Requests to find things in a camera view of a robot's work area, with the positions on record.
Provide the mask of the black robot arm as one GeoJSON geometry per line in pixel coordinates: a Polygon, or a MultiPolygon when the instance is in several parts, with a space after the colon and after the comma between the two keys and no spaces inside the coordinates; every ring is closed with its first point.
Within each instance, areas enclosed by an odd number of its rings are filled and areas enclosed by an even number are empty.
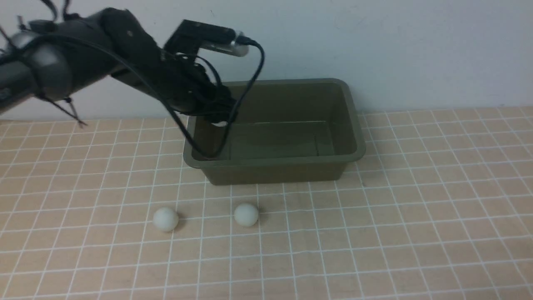
{"type": "Polygon", "coordinates": [[[30,97],[55,104],[111,76],[181,114],[225,122],[235,100],[215,75],[211,82],[198,51],[243,57],[242,32],[183,20],[159,47],[128,10],[105,8],[64,21],[33,20],[8,38],[1,55],[1,112],[30,97]]]}

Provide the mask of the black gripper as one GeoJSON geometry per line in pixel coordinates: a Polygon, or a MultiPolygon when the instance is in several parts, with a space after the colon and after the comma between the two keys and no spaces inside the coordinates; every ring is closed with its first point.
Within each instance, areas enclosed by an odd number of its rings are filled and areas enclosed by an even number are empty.
{"type": "Polygon", "coordinates": [[[161,93],[173,110],[209,123],[229,123],[236,100],[215,67],[196,54],[159,50],[161,93]]]}

